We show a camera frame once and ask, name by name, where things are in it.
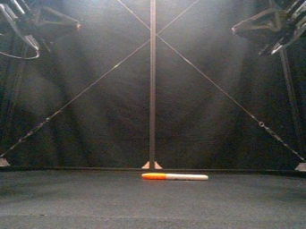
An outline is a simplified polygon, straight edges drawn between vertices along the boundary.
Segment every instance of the black curtain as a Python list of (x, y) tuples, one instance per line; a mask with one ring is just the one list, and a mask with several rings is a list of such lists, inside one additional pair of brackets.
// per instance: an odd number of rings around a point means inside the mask
[[(5, 158), (140, 168), (150, 157), (150, 0), (41, 2), (83, 26), (25, 65), (3, 148), (64, 109)], [(156, 0), (155, 160), (163, 168), (293, 169), (297, 158), (211, 83), (297, 148), (279, 57), (259, 57), (231, 31), (263, 4), (195, 2)]]

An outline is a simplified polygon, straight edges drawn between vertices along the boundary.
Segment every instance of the floor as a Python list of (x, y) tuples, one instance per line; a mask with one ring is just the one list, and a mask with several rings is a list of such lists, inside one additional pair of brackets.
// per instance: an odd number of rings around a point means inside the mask
[(142, 173), (0, 172), (0, 228), (306, 228), (306, 180), (210, 174), (146, 181)]

